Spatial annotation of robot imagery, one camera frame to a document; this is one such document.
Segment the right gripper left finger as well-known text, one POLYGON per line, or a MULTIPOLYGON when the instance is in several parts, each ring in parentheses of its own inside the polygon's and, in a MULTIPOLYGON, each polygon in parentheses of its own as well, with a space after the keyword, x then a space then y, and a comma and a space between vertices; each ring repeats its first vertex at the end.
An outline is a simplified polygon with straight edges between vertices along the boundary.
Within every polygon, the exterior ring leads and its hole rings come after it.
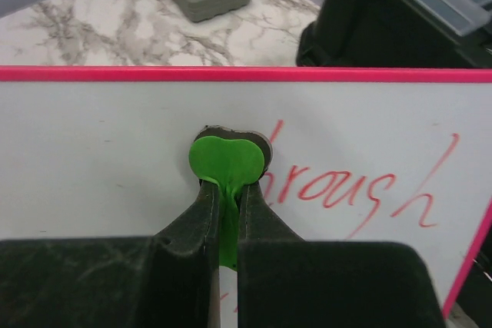
POLYGON ((4 240, 3 327, 218 327, 220 193, 146 237, 4 240))

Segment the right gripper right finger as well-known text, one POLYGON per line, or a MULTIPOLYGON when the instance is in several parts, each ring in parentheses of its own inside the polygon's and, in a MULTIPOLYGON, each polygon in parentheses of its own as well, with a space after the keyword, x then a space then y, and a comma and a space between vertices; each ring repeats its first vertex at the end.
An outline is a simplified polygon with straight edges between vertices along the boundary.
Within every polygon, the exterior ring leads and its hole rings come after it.
POLYGON ((241 194, 240 327, 442 327, 440 305, 408 245, 301 239, 265 202, 241 194))

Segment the green whiteboard eraser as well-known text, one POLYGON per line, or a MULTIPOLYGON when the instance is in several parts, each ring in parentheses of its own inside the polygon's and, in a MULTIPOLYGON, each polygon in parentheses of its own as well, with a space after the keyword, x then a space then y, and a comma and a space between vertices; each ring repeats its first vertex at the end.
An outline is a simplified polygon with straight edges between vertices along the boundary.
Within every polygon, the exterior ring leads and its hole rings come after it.
POLYGON ((238 268, 242 190, 262 178, 271 159, 271 142, 256 131, 208 125, 191 144, 188 162, 194 175, 219 190, 219 264, 223 267, 238 268))

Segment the pink framed whiteboard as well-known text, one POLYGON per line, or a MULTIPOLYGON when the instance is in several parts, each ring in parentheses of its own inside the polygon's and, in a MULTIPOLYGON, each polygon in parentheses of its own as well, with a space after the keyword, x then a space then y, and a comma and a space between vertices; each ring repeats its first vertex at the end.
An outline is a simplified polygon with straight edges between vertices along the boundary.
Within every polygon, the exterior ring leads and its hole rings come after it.
MULTIPOLYGON (((268 138, 256 184, 301 239, 412 247, 446 320, 491 224, 488 69, 4 66, 1 243, 159 233, 208 125, 268 138)), ((219 225, 218 282, 240 327, 219 225)))

